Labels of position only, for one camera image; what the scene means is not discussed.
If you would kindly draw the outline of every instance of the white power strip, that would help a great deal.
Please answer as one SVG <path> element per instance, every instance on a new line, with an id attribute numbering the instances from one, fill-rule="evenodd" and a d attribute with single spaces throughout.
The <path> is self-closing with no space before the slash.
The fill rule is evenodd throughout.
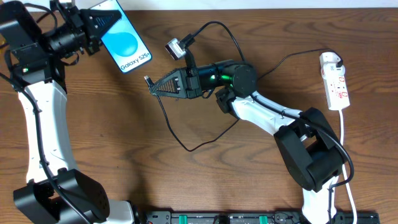
<path id="1" fill-rule="evenodd" d="M 348 90 L 344 74 L 344 65 L 340 68 L 337 63 L 341 59 L 333 52 L 325 52 L 320 56 L 321 74 L 325 84 L 326 98 L 329 110 L 341 110 L 349 106 Z"/>
<path id="2" fill-rule="evenodd" d="M 344 141 L 344 122 L 342 109 L 349 106 L 348 90 L 346 86 L 346 79 L 344 74 L 346 69 L 344 65 L 340 68 L 337 67 L 337 63 L 341 61 L 341 58 L 333 52 L 325 52 L 320 56 L 321 62 L 321 74 L 323 83 L 325 84 L 326 98 L 328 100 L 329 110 L 338 111 L 340 114 L 340 143 L 343 145 Z M 342 166 L 344 179 L 347 179 L 346 167 Z M 346 184 L 349 202 L 353 209 L 353 224 L 357 222 L 356 207 L 354 198 L 349 187 L 349 183 Z"/>

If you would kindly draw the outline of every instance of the black cable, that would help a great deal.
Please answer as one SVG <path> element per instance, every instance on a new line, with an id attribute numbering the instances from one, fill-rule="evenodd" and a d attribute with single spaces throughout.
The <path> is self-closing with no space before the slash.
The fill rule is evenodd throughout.
<path id="1" fill-rule="evenodd" d="M 5 47 L 7 47 L 7 46 L 8 46 L 8 43 L 5 43 L 5 44 L 0 45 L 0 50 L 3 49 L 3 48 L 5 48 Z"/>
<path id="2" fill-rule="evenodd" d="M 242 50 L 241 50 L 241 48 L 240 48 L 238 42 L 236 41 L 234 35 L 232 35 L 232 33 L 231 33 L 231 31 L 228 29 L 228 27 L 226 27 L 222 22 L 219 22 L 219 21 L 210 21 L 210 22 L 207 22 L 207 23 L 206 23 L 205 25 L 203 25 L 200 29 L 198 29 L 194 34 L 192 34 L 192 36 L 186 41 L 186 43 L 189 43 L 194 37 L 196 37 L 203 29 L 205 29 L 205 28 L 206 28 L 208 25 L 210 25 L 210 24 L 218 24 L 218 25 L 221 25 L 222 27 L 224 27 L 224 29 L 228 32 L 229 36 L 231 37 L 232 41 L 234 42 L 236 48 L 238 49 L 239 54 L 240 54 L 240 56 L 241 56 L 241 58 L 242 58 L 242 61 L 246 61 L 246 59 L 245 59 L 245 57 L 244 57 L 244 55 L 243 55 L 243 53 L 242 53 Z"/>
<path id="3" fill-rule="evenodd" d="M 42 14 L 37 20 L 36 23 L 40 23 L 44 18 L 46 18 L 50 13 L 46 12 L 45 14 Z"/>
<path id="4" fill-rule="evenodd" d="M 198 145 L 197 147 L 194 147 L 193 149 L 188 149 L 188 148 L 185 147 L 185 145 L 179 140 L 179 138 L 175 135 L 175 133 L 174 133 L 172 127 L 170 126 L 169 119 L 168 119 L 167 114 L 166 114 L 166 110 L 164 110 L 163 103 L 162 103 L 162 101 L 160 100 L 160 97 L 159 97 L 159 96 L 156 96 L 156 98 L 157 98 L 157 100 L 159 101 L 160 107 L 162 108 L 164 118 L 166 119 L 167 127 L 169 127 L 169 130 L 170 130 L 170 132 L 173 134 L 175 140 L 177 140 L 178 143 L 180 143 L 180 145 L 181 145 L 186 151 L 188 151 L 188 152 L 192 152 L 192 151 L 198 149 L 200 146 L 203 146 L 203 145 L 205 145 L 205 144 L 209 144 L 209 143 L 212 143 L 212 142 L 217 141 L 217 139 L 219 139 L 220 137 L 222 137 L 222 135 L 224 135 L 228 130 L 230 130 L 230 129 L 239 121 L 239 118 L 238 118 L 229 128 L 227 128 L 225 131 L 223 131 L 217 138 L 215 138 L 215 139 L 213 139 L 213 140 L 211 140 L 211 141 L 204 142 L 204 143 Z"/>
<path id="5" fill-rule="evenodd" d="M 53 35 L 55 33 L 55 31 L 57 30 L 57 27 L 58 27 L 58 20 L 57 20 L 57 17 L 55 16 L 53 11 L 51 11 L 50 9 L 48 9 L 48 8 L 46 8 L 44 6 L 39 6 L 39 5 L 32 4 L 32 3 L 25 3 L 24 5 L 25 5 L 25 7 L 32 7 L 32 8 L 35 8 L 35 9 L 41 9 L 43 11 L 46 11 L 48 14 L 50 14 L 54 18 L 54 28 L 52 30 L 46 32 L 44 34 L 44 36 L 49 37 L 49 36 L 51 36 L 51 35 Z M 44 15 L 42 15 L 40 18 L 37 19 L 38 22 L 40 22 L 42 19 L 45 18 Z"/>
<path id="6" fill-rule="evenodd" d="M 259 101 L 257 99 L 257 97 L 254 97 L 254 96 L 251 96 L 251 97 L 253 98 L 254 101 L 259 103 L 261 106 L 263 106 L 263 107 L 265 107 L 265 108 L 267 108 L 267 109 L 269 109 L 269 110 L 271 110 L 271 111 L 273 111 L 275 113 L 281 114 L 282 116 L 285 116 L 285 117 L 292 118 L 292 119 L 295 119 L 297 121 L 300 121 L 300 122 L 308 125 L 309 127 L 312 127 L 313 129 L 316 129 L 317 131 L 323 133 L 324 135 L 326 135 L 328 138 L 330 138 L 337 145 L 337 148 L 340 151 L 340 153 L 342 153 L 342 155 L 347 159 L 347 162 L 348 162 L 348 165 L 349 165 L 349 169 L 350 169 L 348 178 L 346 180 L 343 180 L 343 181 L 338 182 L 336 184 L 331 184 L 329 186 L 329 189 L 328 189 L 329 190 L 328 216 L 329 216 L 329 222 L 332 223 L 331 222 L 332 221 L 332 218 L 331 218 L 331 197 L 332 197 L 332 193 L 333 193 L 333 188 L 341 186 L 341 185 L 344 185 L 344 184 L 347 184 L 354 177 L 354 164 L 353 164 L 353 161 L 351 160 L 349 154 L 344 149 L 344 147 L 341 145 L 341 143 L 338 142 L 335 138 L 333 138 L 332 134 L 328 130 L 326 130 L 324 127 L 320 126 L 319 124 L 313 123 L 311 121 L 307 121 L 307 120 L 302 119 L 302 118 L 298 118 L 296 116 L 289 115 L 287 113 L 284 113 L 283 111 L 279 111 L 279 110 L 274 109 L 274 108 L 272 108 L 272 107 L 270 107 L 268 105 L 265 105 L 264 103 Z"/>
<path id="7" fill-rule="evenodd" d="M 40 129 L 40 116 L 39 116 L 39 109 L 36 105 L 36 102 L 32 99 L 32 97 L 21 87 L 18 83 L 16 83 L 14 80 L 11 80 L 7 76 L 5 76 L 3 73 L 0 73 L 0 77 L 3 78 L 5 81 L 10 83 L 14 89 L 18 92 L 21 92 L 32 104 L 33 107 L 33 113 L 35 115 L 35 126 L 36 126 L 36 135 L 37 135 L 37 148 L 39 150 L 39 157 L 40 157 L 40 165 L 43 167 L 43 171 L 48 178 L 51 187 L 59 194 L 60 198 L 69 205 L 79 216 L 84 219 L 85 223 L 91 224 L 90 220 L 87 218 L 87 216 L 63 193 L 61 190 L 61 186 L 58 186 L 53 177 L 50 174 L 50 169 L 48 167 L 47 162 L 45 161 L 45 155 L 44 155 L 44 150 L 43 150 L 43 141 L 42 141 L 42 132 Z"/>
<path id="8" fill-rule="evenodd" d="M 66 63 L 66 62 L 61 61 L 64 66 L 74 66 L 74 65 L 77 65 L 77 63 L 79 63 L 79 58 L 80 58 L 79 54 L 77 52 L 72 52 L 72 53 L 74 55 L 76 55 L 76 59 L 74 61 L 72 61 L 71 63 Z"/>
<path id="9" fill-rule="evenodd" d="M 339 58 L 341 59 L 341 60 L 339 61 L 339 63 L 343 64 L 343 58 L 340 57 L 340 55 L 338 55 L 337 52 L 335 52 L 333 49 L 330 49 L 330 48 L 322 48 L 322 49 L 306 50 L 306 51 L 303 51 L 303 52 L 296 52 L 296 53 L 292 53 L 292 54 L 290 54 L 290 55 L 286 55 L 286 56 L 285 56 L 273 69 L 271 69 L 271 70 L 269 70 L 268 72 L 266 72 L 266 73 L 264 73 L 263 75 L 261 75 L 261 76 L 257 79 L 257 81 L 260 80 L 260 79 L 262 79 L 262 78 L 264 78 L 266 75 L 270 74 L 271 72 L 273 72 L 275 69 L 277 69 L 277 68 L 279 67 L 279 65 L 281 65 L 281 63 L 282 63 L 285 59 L 287 59 L 287 58 L 289 58 L 289 57 L 291 57 L 291 56 L 300 55 L 300 54 L 306 54 L 306 53 L 310 53 L 310 52 L 317 52 L 317 51 L 322 51 L 322 50 L 329 50 L 329 51 L 335 53 L 335 54 L 336 54 L 337 56 L 339 56 Z"/>
<path id="10" fill-rule="evenodd" d="M 228 29 L 228 27 L 226 27 L 222 22 L 219 22 L 219 21 L 210 21 L 210 22 L 207 22 L 207 23 L 206 23 L 205 25 L 203 25 L 200 29 L 198 29 L 194 34 L 192 34 L 191 37 L 190 37 L 189 39 L 187 39 L 185 42 L 186 42 L 186 43 L 189 43 L 194 37 L 196 37 L 204 28 L 206 28 L 206 27 L 207 27 L 208 25 L 210 25 L 210 24 L 219 24 L 219 25 L 221 25 L 222 27 L 224 27 L 224 29 L 228 32 L 229 36 L 231 37 L 232 41 L 234 42 L 236 48 L 238 49 L 238 52 L 239 52 L 239 54 L 240 54 L 240 56 L 241 56 L 241 58 L 242 58 L 242 61 L 246 61 L 246 59 L 244 58 L 243 52 L 242 52 L 242 50 L 241 50 L 241 48 L 240 48 L 238 42 L 236 41 L 234 35 L 231 33 L 231 31 Z M 214 89 L 210 90 L 210 91 L 209 91 L 209 94 L 208 94 L 207 96 L 203 96 L 203 94 L 204 94 L 205 92 L 202 92 L 202 98 L 204 98 L 204 99 L 209 98 L 213 92 L 214 92 Z M 185 145 L 179 140 L 179 138 L 175 135 L 175 133 L 174 133 L 172 127 L 170 126 L 169 119 L 167 118 L 167 113 L 166 113 L 166 110 L 164 110 L 162 101 L 160 100 L 159 96 L 156 96 L 156 97 L 157 97 L 157 100 L 159 101 L 160 107 L 162 108 L 164 117 L 165 117 L 165 119 L 166 119 L 167 127 L 169 127 L 169 130 L 170 130 L 170 132 L 173 134 L 175 140 L 177 140 L 178 143 L 180 143 L 180 145 L 181 145 L 186 151 L 188 151 L 188 152 L 192 152 L 192 151 L 198 149 L 199 147 L 201 147 L 201 146 L 203 146 L 203 145 L 205 145 L 205 144 L 209 144 L 209 143 L 213 143 L 213 142 L 217 141 L 220 137 L 222 137 L 222 135 L 224 135 L 227 131 L 229 131 L 229 130 L 239 121 L 239 118 L 238 118 L 230 127 L 228 127 L 225 131 L 223 131 L 217 138 L 215 138 L 215 139 L 213 139 L 213 140 L 211 140 L 211 141 L 203 142 L 203 143 L 201 143 L 200 145 L 198 145 L 197 147 L 194 147 L 193 149 L 188 149 L 188 148 L 185 147 Z"/>

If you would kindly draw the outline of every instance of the smartphone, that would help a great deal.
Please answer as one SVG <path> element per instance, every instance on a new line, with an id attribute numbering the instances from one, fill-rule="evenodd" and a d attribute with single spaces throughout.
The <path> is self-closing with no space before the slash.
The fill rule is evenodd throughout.
<path id="1" fill-rule="evenodd" d="M 101 40 L 123 73 L 152 60 L 152 54 L 132 26 L 117 0 L 107 0 L 92 7 L 95 10 L 119 10 L 122 14 Z"/>

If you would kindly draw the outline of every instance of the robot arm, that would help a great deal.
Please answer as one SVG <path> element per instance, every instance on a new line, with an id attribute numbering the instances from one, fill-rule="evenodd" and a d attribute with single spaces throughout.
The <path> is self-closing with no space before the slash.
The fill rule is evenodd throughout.
<path id="1" fill-rule="evenodd" d="M 261 96 L 257 92 L 257 73 L 247 62 L 227 60 L 197 67 L 186 44 L 174 39 L 166 49 L 171 51 L 174 59 L 178 59 L 179 55 L 180 58 L 184 56 L 187 66 L 171 71 L 155 83 L 146 77 L 150 93 L 154 96 L 192 99 L 203 97 L 205 92 L 212 93 L 216 87 L 223 86 L 215 94 L 220 109 L 250 121 L 274 136 L 287 170 L 303 188 L 303 214 L 306 219 L 311 223 L 327 223 L 328 204 L 334 201 L 334 193 L 329 200 L 328 189 L 337 182 L 341 165 L 346 159 L 336 144 L 324 134 L 286 117 L 291 115 L 319 124 L 338 141 L 322 113 L 315 108 L 304 112 L 290 109 Z M 307 138 L 316 140 L 306 148 L 303 141 Z M 336 214 L 334 205 L 330 207 L 330 213 L 332 216 Z"/>
<path id="2" fill-rule="evenodd" d="M 86 223 L 132 223 L 130 203 L 108 200 L 102 185 L 77 168 L 65 114 L 68 64 L 61 61 L 78 50 L 99 51 L 101 36 L 121 13 L 79 10 L 57 0 L 50 5 L 65 23 L 45 34 L 21 2 L 0 5 L 0 33 L 19 60 L 13 65 L 5 57 L 11 73 L 6 80 L 19 91 L 29 138 L 27 185 L 14 191 L 14 203 L 34 223 L 81 223 L 82 218 Z M 54 191 L 59 197 L 51 198 Z"/>

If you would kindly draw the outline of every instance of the wooden table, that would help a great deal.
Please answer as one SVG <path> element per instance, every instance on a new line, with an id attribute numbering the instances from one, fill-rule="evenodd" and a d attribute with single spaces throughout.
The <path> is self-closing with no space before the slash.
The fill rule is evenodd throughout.
<path id="1" fill-rule="evenodd" d="M 291 178 L 274 138 L 240 121 L 216 143 L 186 152 L 167 129 L 144 81 L 184 66 L 164 50 L 210 20 L 224 22 L 259 74 L 285 55 L 331 47 L 345 60 L 351 106 L 344 110 L 345 148 L 356 172 L 350 183 L 359 211 L 376 211 L 397 223 L 398 207 L 398 9 L 292 9 L 245 11 L 131 11 L 132 23 L 153 61 L 123 75 L 105 49 L 67 68 L 67 120 L 81 171 L 100 182 L 109 198 L 175 211 L 296 210 L 302 190 Z M 50 18 L 42 27 L 49 29 Z M 197 64 L 239 59 L 219 26 L 191 47 Z M 259 92 L 290 108 L 313 106 L 339 135 L 336 111 L 327 108 L 319 53 L 295 56 L 259 82 Z M 5 71 L 3 59 L 0 70 Z M 164 98 L 170 123 L 192 148 L 215 138 L 234 118 L 209 100 Z M 0 222 L 28 222 L 12 191 L 25 186 L 28 142 L 16 93 L 0 82 Z M 345 187 L 336 206 L 351 210 Z"/>

